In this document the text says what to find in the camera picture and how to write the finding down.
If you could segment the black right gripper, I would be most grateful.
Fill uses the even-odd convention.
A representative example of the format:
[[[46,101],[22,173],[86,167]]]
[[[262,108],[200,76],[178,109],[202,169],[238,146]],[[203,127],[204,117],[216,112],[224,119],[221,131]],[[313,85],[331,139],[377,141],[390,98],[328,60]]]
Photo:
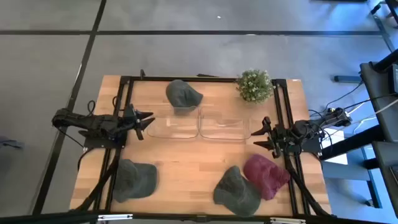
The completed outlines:
[[[281,156],[282,151],[289,145],[291,137],[288,135],[288,129],[283,128],[277,124],[275,127],[271,127],[271,119],[266,116],[262,121],[263,127],[253,133],[252,136],[260,136],[268,134],[266,141],[256,141],[253,144],[266,148],[272,151],[272,156],[277,159]]]

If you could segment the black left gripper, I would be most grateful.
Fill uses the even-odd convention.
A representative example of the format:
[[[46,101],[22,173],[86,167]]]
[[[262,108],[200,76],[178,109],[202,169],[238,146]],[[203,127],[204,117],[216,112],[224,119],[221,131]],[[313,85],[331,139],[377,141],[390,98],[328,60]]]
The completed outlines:
[[[127,121],[128,124],[132,125],[132,128],[136,132],[138,140],[141,141],[144,139],[142,135],[143,130],[145,130],[153,121],[155,121],[155,118],[148,118],[153,114],[153,112],[142,112],[136,110],[133,104],[129,104],[126,106],[124,110],[124,119]]]

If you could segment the maroon baseball cap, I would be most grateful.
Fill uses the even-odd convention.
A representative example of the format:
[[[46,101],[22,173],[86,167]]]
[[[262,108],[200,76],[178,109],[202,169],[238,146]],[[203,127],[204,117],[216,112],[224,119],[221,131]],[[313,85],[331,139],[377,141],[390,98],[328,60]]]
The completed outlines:
[[[255,185],[264,200],[272,200],[290,180],[290,174],[285,168],[279,167],[260,154],[254,154],[246,161],[243,173],[247,180]]]

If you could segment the dark green baseball cap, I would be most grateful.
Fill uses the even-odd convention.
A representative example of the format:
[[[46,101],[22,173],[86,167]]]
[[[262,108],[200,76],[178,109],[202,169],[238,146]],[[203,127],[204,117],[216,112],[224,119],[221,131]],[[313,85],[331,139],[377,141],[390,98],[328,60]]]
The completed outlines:
[[[179,116],[196,110],[203,99],[203,94],[197,92],[183,80],[170,82],[165,89],[165,93],[174,113]]]
[[[113,199],[123,203],[132,198],[152,195],[158,182],[158,170],[153,164],[136,163],[129,159],[119,161]]]
[[[238,166],[230,167],[213,191],[213,201],[240,217],[255,214],[261,203],[258,189],[248,181]]]

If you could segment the clear plastic bin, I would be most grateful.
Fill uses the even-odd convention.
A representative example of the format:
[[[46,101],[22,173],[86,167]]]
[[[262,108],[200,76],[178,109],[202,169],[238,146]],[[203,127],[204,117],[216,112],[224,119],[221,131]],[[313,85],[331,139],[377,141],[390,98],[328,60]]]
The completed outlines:
[[[251,135],[250,118],[243,112],[203,107],[200,110],[199,134],[214,140],[245,140]]]
[[[196,106],[176,108],[170,105],[149,108],[155,120],[146,128],[154,138],[190,139],[198,135],[199,110]]]

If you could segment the potted plant with white flowers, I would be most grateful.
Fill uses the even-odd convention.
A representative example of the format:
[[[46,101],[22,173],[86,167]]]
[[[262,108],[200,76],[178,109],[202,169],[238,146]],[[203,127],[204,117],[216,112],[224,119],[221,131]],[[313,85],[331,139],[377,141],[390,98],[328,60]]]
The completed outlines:
[[[273,95],[272,79],[266,70],[245,70],[236,79],[240,97],[250,103],[262,103]]]

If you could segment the black desk beam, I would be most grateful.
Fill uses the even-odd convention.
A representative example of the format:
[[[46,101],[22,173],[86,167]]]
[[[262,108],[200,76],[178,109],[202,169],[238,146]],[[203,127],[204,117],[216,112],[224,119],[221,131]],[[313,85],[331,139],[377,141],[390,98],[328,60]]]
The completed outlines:
[[[351,137],[344,139],[339,142],[337,152],[326,152],[320,156],[321,161],[325,161],[332,157],[338,156],[339,154],[346,154],[352,150],[358,149],[362,146],[371,144],[373,141],[385,141],[386,137],[380,125],[369,128],[358,134],[354,134]]]

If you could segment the blue floor bar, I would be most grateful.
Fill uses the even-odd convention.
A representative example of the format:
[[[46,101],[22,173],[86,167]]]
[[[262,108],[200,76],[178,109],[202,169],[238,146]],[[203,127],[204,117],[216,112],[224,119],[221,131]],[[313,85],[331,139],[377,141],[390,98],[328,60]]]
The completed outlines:
[[[360,76],[349,76],[349,75],[336,75],[334,76],[335,82],[340,83],[361,83],[362,78]]]

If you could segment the grey office desk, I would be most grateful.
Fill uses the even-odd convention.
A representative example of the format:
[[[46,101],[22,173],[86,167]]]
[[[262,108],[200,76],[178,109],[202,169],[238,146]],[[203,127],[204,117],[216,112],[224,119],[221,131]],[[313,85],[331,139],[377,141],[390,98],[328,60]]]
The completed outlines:
[[[398,96],[390,93],[388,72],[374,71],[368,63],[360,65],[361,78],[364,81],[377,120],[387,141],[398,142]]]

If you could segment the black aluminium rig frame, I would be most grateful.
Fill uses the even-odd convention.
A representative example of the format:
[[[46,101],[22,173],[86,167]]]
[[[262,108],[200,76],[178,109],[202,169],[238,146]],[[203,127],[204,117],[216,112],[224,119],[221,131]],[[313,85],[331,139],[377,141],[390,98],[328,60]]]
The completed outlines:
[[[127,105],[151,112],[152,106],[170,105],[165,89],[170,77],[106,76],[103,78],[97,104],[88,114],[124,115]],[[250,134],[262,128],[268,116],[271,125],[289,128],[297,120],[308,120],[308,111],[300,80],[275,79],[273,95],[260,105],[248,106],[236,91],[234,78],[187,77],[185,81],[203,94],[199,110],[198,135],[190,139],[154,138],[142,132],[138,140],[135,130],[111,139],[85,138],[85,155],[80,164],[78,200],[68,212],[2,217],[0,224],[78,224],[97,222],[99,215],[133,214],[133,219],[191,220],[195,222],[241,221],[226,207],[213,201],[213,191],[223,174],[232,166],[242,168],[248,157],[257,152],[278,165],[287,166],[289,183],[282,187],[283,201],[262,202],[248,222],[270,223],[271,217],[296,218],[307,224],[361,224],[359,220],[337,218],[324,211],[312,196],[312,181],[321,181],[316,159],[303,146],[301,154],[281,155],[253,144],[265,141],[267,135],[245,140],[214,140],[199,134],[200,110],[216,107],[243,112],[250,118]],[[155,192],[144,198],[123,203],[113,199],[119,161],[153,164],[158,170]]]

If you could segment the silver frame bracket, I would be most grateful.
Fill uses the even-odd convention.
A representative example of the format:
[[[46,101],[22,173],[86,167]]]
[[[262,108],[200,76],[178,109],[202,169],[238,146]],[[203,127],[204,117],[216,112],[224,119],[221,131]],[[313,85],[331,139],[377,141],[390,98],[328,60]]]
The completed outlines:
[[[271,217],[270,224],[307,224],[306,220],[296,218]]]
[[[109,214],[109,215],[99,215],[98,222],[108,222],[115,220],[128,220],[133,219],[133,214]]]

